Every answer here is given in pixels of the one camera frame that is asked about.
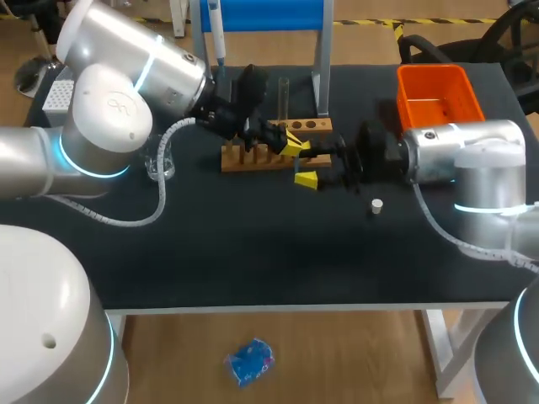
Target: table leg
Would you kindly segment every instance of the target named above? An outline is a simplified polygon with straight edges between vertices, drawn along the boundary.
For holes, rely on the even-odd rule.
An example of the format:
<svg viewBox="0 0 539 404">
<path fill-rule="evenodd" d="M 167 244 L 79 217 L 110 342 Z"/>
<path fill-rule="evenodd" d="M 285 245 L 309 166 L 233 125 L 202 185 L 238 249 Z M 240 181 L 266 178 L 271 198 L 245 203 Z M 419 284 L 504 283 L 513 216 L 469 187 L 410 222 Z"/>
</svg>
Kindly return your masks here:
<svg viewBox="0 0 539 404">
<path fill-rule="evenodd" d="M 447 330 L 442 310 L 422 310 L 439 398 L 455 398 L 466 380 L 479 333 L 499 310 L 465 310 Z"/>
<path fill-rule="evenodd" d="M 323 28 L 318 31 L 317 44 L 314 50 L 314 66 L 312 69 L 312 89 L 314 91 L 318 118 L 329 116 L 329 79 L 334 29 L 333 21 L 334 1 L 324 0 Z"/>
<path fill-rule="evenodd" d="M 169 0 L 172 26 L 175 38 L 185 37 L 185 19 L 187 17 L 188 0 Z"/>
<path fill-rule="evenodd" d="M 124 337 L 124 330 L 125 330 L 125 319 L 127 316 L 122 316 L 120 314 L 109 314 L 109 320 L 112 324 L 112 328 L 115 330 L 116 335 L 118 336 L 118 339 L 122 340 Z"/>
<path fill-rule="evenodd" d="M 205 36 L 202 32 L 202 17 L 200 0 L 189 0 L 191 16 L 191 37 L 193 38 L 193 53 L 205 63 L 205 71 L 208 77 L 211 75 L 211 65 L 208 59 L 208 51 L 205 46 Z"/>
</svg>

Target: black table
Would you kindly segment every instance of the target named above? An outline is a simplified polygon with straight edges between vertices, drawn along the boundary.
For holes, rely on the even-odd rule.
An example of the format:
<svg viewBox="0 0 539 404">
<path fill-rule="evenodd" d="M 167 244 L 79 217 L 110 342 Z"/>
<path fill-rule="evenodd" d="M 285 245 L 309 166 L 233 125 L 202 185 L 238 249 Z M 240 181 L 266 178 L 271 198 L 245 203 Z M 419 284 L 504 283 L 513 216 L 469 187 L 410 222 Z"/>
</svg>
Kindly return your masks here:
<svg viewBox="0 0 539 404">
<path fill-rule="evenodd" d="M 537 173 L 536 138 L 499 66 L 465 68 L 486 118 L 513 120 L 523 130 L 527 170 Z M 350 138 L 363 120 L 382 118 L 396 126 L 396 69 L 334 66 L 329 100 L 334 129 Z M 277 80 L 288 77 L 290 118 L 313 117 L 309 69 L 269 72 L 264 116 L 276 116 Z M 45 79 L 27 125 L 46 125 L 41 105 L 52 79 Z M 176 135 L 176 175 L 167 182 L 165 212 L 153 225 L 104 226 L 48 199 L 2 202 L 0 222 L 64 243 L 83 264 L 104 307 L 130 313 L 501 306 L 533 279 L 507 263 L 463 256 L 430 228 L 410 188 L 367 187 L 366 198 L 384 201 L 382 214 L 369 221 L 357 197 L 295 186 L 291 172 L 220 173 L 221 144 L 198 128 Z M 536 175 L 528 175 L 527 192 L 528 202 L 539 200 Z M 451 186 L 424 194 L 435 218 L 453 231 Z M 138 167 L 109 195 L 84 203 L 114 218 L 140 219 L 155 209 L 157 188 Z"/>
</svg>

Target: yellow object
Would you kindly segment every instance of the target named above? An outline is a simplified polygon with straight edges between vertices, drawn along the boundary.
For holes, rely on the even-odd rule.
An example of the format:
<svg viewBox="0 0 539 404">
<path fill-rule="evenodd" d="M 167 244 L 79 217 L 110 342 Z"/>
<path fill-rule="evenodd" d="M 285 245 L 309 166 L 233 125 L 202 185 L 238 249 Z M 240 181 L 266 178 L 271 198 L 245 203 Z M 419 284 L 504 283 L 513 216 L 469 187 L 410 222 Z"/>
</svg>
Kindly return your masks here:
<svg viewBox="0 0 539 404">
<path fill-rule="evenodd" d="M 334 25 L 385 25 L 392 24 L 494 24 L 495 19 L 340 19 Z"/>
<path fill-rule="evenodd" d="M 286 130 L 286 146 L 283 150 L 280 151 L 279 156 L 290 156 L 296 157 L 302 150 L 307 150 L 311 148 L 311 142 L 306 141 L 303 143 L 297 137 L 292 135 L 288 130 Z"/>
<path fill-rule="evenodd" d="M 303 185 L 304 187 L 318 189 L 318 175 L 316 171 L 309 171 L 307 173 L 296 173 L 294 176 L 294 183 Z"/>
<path fill-rule="evenodd" d="M 397 42 L 399 42 L 401 37 L 404 35 L 403 25 L 402 24 L 394 24 L 393 25 L 393 33 L 395 34 L 395 40 Z"/>
</svg>

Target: blue plastic bag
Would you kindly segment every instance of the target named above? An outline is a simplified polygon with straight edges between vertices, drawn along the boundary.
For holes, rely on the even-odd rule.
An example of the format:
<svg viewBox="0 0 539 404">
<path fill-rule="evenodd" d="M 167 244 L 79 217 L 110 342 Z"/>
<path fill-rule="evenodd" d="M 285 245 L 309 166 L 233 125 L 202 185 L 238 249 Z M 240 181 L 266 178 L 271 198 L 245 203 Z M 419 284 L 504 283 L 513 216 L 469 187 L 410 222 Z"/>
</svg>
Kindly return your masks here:
<svg viewBox="0 0 539 404">
<path fill-rule="evenodd" d="M 274 362 L 270 346 L 257 338 L 225 359 L 240 387 L 257 380 Z"/>
</svg>

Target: robotic arm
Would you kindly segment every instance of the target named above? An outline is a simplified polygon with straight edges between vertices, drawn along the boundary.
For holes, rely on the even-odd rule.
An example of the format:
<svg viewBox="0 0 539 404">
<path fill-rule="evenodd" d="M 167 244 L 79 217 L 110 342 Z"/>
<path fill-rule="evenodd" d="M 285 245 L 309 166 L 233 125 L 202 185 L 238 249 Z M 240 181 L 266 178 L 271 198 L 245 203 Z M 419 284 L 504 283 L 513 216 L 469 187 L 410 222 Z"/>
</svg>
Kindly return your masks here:
<svg viewBox="0 0 539 404">
<path fill-rule="evenodd" d="M 345 188 L 360 194 L 369 183 L 411 183 L 430 224 L 463 253 L 508 260 L 537 272 L 539 206 L 526 204 L 526 145 L 508 120 L 412 129 L 398 139 L 377 123 L 364 123 L 350 144 L 313 146 L 300 157 L 330 153 L 341 173 L 297 173 L 307 187 Z M 419 185 L 454 182 L 457 237 L 437 225 Z"/>
<path fill-rule="evenodd" d="M 264 100 L 263 70 L 248 66 L 236 98 L 219 98 L 201 60 L 98 1 L 77 2 L 56 51 L 76 78 L 67 122 L 0 130 L 0 198 L 104 194 L 144 145 L 152 114 L 171 122 L 194 117 L 224 139 L 238 136 L 248 149 L 257 141 L 275 154 L 302 150 L 284 127 L 262 121 L 245 130 Z"/>
</svg>

